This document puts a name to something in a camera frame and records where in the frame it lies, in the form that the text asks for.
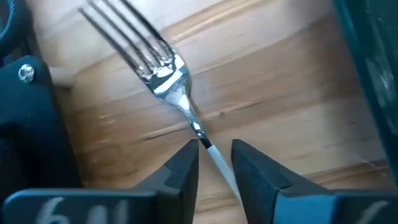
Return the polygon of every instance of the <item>metal fork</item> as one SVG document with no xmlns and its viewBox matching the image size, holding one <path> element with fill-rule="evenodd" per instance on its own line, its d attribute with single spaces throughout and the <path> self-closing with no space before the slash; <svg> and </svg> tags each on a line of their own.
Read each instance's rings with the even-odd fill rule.
<svg viewBox="0 0 398 224">
<path fill-rule="evenodd" d="M 134 33 L 141 44 L 146 48 L 147 52 L 149 52 L 149 55 L 146 55 L 133 39 L 118 27 L 118 25 L 102 10 L 102 8 L 93 1 L 88 1 L 88 4 L 129 44 L 141 63 L 134 60 L 131 55 L 124 50 L 124 47 L 112 38 L 109 32 L 89 16 L 83 8 L 79 8 L 79 11 L 112 45 L 117 53 L 126 61 L 130 68 L 138 74 L 138 77 L 160 101 L 176 106 L 184 114 L 199 140 L 206 147 L 207 152 L 226 179 L 227 183 L 229 183 L 229 186 L 232 188 L 236 198 L 241 202 L 233 171 L 228 166 L 216 146 L 213 145 L 206 136 L 203 125 L 197 118 L 195 110 L 192 107 L 189 99 L 191 83 L 190 72 L 182 57 L 127 0 L 119 0 L 119 2 L 121 2 L 123 6 L 139 21 L 139 23 L 146 28 L 149 34 L 154 37 L 165 57 L 162 56 L 161 52 L 144 37 L 144 35 L 132 24 L 132 22 L 130 22 L 129 19 L 125 17 L 125 15 L 121 13 L 120 10 L 116 8 L 113 3 L 109 2 L 109 0 L 102 0 L 102 2 L 120 19 L 120 21 L 124 23 L 128 29 L 132 31 L 132 33 Z"/>
</svg>

